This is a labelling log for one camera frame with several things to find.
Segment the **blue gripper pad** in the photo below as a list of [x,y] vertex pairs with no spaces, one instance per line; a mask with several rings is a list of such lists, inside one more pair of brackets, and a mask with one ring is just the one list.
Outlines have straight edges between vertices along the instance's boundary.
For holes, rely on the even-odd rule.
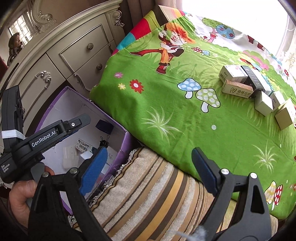
[[191,158],[206,190],[213,194],[213,196],[216,196],[218,193],[217,181],[206,163],[208,158],[204,155],[204,153],[200,153],[197,148],[192,150]]
[[80,186],[80,193],[85,196],[85,194],[89,193],[92,188],[94,187],[94,184],[96,180],[98,179],[104,165],[107,162],[108,158],[108,151],[104,147],[101,149],[101,151],[97,154],[97,156],[94,158],[92,163],[89,165],[85,173],[83,174],[81,178],[81,186]]

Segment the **red mushroom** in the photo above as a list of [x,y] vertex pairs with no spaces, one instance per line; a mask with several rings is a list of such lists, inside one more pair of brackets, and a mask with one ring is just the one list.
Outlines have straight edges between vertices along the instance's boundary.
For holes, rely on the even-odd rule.
[[202,53],[202,50],[200,49],[200,47],[193,47],[192,50],[193,50],[195,53],[197,53],[197,52]]
[[274,202],[272,203],[271,210],[274,209],[274,205],[277,206],[279,204],[279,200],[281,198],[282,191],[283,191],[283,185],[280,185],[276,188],[276,191],[274,193]]

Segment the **white dresser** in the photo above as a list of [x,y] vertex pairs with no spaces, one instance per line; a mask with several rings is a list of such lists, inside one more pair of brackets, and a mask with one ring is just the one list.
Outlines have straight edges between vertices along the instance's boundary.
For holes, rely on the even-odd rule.
[[[19,85],[24,107],[24,134],[37,123],[66,85],[89,97],[105,64],[125,37],[118,11],[122,0],[87,9],[50,32],[37,34],[15,58],[0,83],[0,104],[7,88]],[[3,151],[0,139],[0,151]]]

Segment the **cartoon bedsheet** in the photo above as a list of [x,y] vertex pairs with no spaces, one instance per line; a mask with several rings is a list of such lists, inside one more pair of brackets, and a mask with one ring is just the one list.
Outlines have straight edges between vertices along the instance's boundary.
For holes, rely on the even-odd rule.
[[296,202],[296,131],[254,100],[221,92],[223,65],[247,65],[296,103],[296,84],[260,43],[215,20],[158,6],[120,43],[91,99],[145,145],[198,178],[198,146],[219,167],[258,174],[271,214]]

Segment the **red fabric patch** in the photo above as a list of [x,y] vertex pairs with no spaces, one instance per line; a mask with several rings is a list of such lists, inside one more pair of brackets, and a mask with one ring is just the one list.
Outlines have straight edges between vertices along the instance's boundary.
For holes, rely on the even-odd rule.
[[118,52],[118,49],[115,49],[111,56],[115,55]]
[[145,18],[142,18],[141,21],[131,30],[131,33],[135,36],[135,39],[139,39],[150,32],[151,30],[149,23]]
[[184,13],[182,10],[180,10],[180,9],[178,9],[178,10],[180,11],[180,14],[181,14],[182,16],[185,15],[185,13]]

